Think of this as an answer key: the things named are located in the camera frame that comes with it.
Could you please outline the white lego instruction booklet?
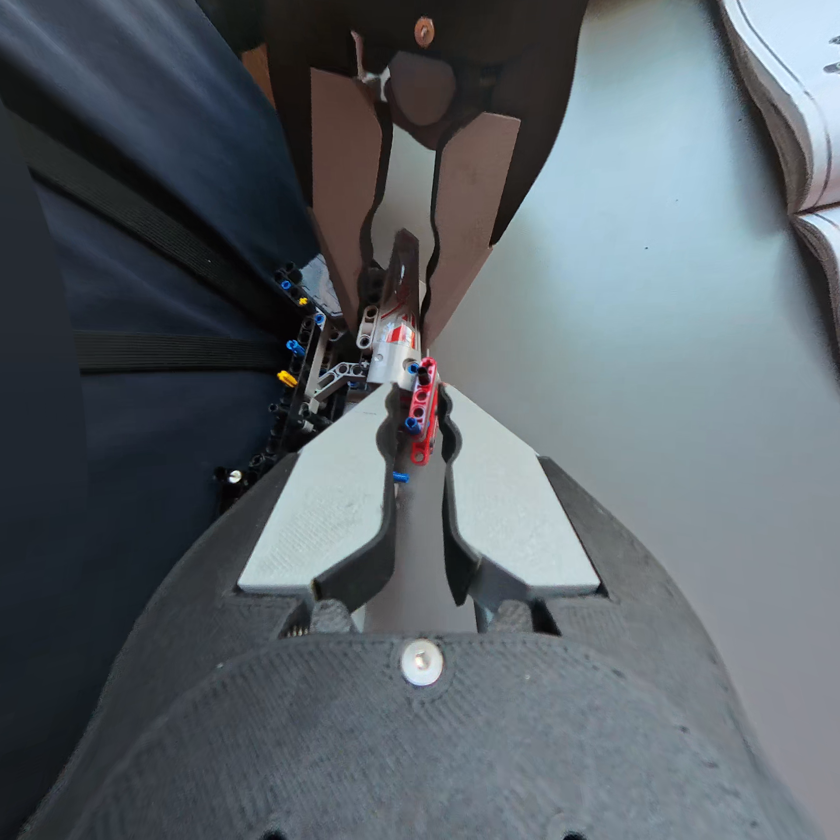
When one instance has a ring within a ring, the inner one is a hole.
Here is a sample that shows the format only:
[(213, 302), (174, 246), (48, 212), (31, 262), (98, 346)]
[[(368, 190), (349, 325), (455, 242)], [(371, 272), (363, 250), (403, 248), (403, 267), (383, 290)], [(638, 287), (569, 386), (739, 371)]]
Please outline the white lego instruction booklet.
[(839, 330), (839, 2), (720, 1), (737, 69), (780, 158), (787, 213)]

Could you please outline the grey and black lego vehicle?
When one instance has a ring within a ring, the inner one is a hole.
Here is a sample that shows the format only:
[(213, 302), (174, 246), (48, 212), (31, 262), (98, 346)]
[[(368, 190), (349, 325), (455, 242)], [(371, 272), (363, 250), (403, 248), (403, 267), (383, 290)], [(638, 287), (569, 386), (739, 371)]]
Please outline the grey and black lego vehicle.
[(406, 441), (411, 462), (405, 420), (417, 367), (424, 358), (417, 237), (400, 229), (393, 240), (388, 267), (373, 263), (364, 275), (363, 300), (367, 305), (354, 339), (350, 331), (339, 329), (327, 319), (325, 305), (316, 302), (314, 290), (306, 285), (300, 271), (282, 269), (279, 281), (289, 300), (306, 309), (308, 315), (297, 337), (287, 342), (287, 366), (276, 375), (280, 394), (268, 407), (272, 424), (265, 445), (246, 466), (215, 470), (218, 516), (286, 455), (298, 452), (380, 385), (392, 383), (400, 389), (398, 439)]

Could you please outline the person in navy clothing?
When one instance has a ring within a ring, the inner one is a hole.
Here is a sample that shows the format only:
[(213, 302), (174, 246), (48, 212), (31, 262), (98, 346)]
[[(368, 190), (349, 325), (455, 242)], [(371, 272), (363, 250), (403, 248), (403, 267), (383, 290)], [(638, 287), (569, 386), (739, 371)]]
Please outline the person in navy clothing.
[(34, 179), (18, 115), (273, 291), (319, 247), (241, 63), (257, 2), (2, 2), (2, 838), (81, 738), (152, 593), (266, 441), (273, 372), (80, 373), (73, 333), (267, 343), (203, 279)]

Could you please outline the red lego beam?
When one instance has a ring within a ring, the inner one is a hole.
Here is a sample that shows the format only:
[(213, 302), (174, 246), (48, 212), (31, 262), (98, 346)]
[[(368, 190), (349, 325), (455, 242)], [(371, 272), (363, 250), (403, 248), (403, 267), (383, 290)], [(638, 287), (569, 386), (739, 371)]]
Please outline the red lego beam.
[(438, 431), (438, 389), (440, 380), (433, 357), (424, 357), (416, 370), (412, 399), (405, 429), (411, 440), (411, 462), (425, 466), (432, 453)]

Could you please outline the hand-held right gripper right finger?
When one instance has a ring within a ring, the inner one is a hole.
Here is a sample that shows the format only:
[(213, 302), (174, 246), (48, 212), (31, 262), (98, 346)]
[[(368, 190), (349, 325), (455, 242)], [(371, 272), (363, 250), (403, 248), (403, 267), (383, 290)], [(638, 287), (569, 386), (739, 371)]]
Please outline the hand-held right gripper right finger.
[(601, 595), (601, 578), (553, 488), (553, 466), (452, 385), (439, 388), (446, 464), (444, 560), (457, 605), (480, 631), (504, 602), (532, 611)]

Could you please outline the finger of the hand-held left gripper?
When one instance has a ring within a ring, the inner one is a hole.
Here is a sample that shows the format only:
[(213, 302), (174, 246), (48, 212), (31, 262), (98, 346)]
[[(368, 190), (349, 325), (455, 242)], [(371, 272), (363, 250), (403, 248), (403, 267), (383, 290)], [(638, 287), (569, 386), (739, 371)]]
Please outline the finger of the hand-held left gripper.
[(372, 260), (392, 121), (379, 84), (312, 68), (311, 219), (343, 318), (359, 326), (359, 281)]
[(427, 268), (423, 316), (426, 342), (443, 331), (490, 256), (519, 128), (519, 119), (483, 112), (457, 130), (437, 156), (435, 250)]

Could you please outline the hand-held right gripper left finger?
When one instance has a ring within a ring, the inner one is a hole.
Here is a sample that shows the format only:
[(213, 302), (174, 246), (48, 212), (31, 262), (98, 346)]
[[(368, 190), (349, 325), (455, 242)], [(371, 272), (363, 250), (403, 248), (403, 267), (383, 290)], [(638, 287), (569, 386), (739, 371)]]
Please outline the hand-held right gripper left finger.
[(246, 595), (343, 604), (350, 629), (396, 563), (393, 471), (401, 398), (381, 385), (302, 447), (238, 577)]

